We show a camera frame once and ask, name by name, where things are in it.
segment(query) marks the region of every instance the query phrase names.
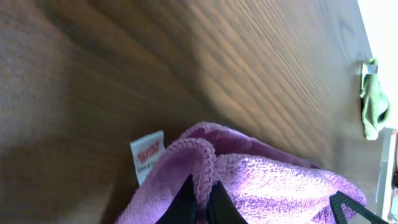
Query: purple towel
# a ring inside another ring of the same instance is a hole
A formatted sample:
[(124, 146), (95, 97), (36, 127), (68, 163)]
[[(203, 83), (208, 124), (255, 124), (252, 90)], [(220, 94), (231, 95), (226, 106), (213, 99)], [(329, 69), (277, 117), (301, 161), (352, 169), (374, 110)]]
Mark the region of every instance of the purple towel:
[[(309, 161), (214, 123), (198, 123), (173, 142), (156, 163), (117, 224), (153, 224), (189, 174), (200, 207), (220, 180), (249, 223), (335, 223), (329, 196), (338, 190), (361, 205), (354, 184)], [(346, 218), (355, 212), (343, 206)]]

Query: wooden table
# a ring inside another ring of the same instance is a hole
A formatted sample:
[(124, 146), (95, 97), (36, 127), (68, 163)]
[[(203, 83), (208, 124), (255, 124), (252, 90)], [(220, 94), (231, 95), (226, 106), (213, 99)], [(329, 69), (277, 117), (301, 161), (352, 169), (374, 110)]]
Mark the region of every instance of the wooden table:
[(376, 191), (354, 0), (3, 0), (0, 57), (1, 223), (112, 223), (136, 187), (129, 142), (199, 121)]

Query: green cloth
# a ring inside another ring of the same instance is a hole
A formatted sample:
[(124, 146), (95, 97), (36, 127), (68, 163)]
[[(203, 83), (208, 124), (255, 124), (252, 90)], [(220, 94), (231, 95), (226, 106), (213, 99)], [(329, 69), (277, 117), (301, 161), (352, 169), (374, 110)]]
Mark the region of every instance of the green cloth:
[[(372, 58), (366, 65), (378, 65), (378, 61)], [(363, 100), (362, 122), (367, 140), (376, 140), (379, 131), (382, 130), (390, 117), (391, 106), (388, 97), (381, 90), (379, 74), (367, 73), (362, 70), (361, 74), (361, 98)]]

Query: wall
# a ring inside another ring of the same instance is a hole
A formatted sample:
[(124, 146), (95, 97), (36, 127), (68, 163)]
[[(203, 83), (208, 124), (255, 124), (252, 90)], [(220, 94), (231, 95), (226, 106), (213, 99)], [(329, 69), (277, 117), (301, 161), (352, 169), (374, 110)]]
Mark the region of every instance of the wall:
[(398, 0), (358, 0), (373, 57), (393, 116), (390, 128), (398, 129)]

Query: care label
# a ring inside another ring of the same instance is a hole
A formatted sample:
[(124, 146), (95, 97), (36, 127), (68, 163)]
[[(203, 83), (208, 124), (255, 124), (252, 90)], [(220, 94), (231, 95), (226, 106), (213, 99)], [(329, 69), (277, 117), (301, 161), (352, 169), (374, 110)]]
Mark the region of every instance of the care label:
[(165, 152), (163, 139), (163, 131), (158, 131), (130, 142), (139, 185), (143, 183), (157, 160)]

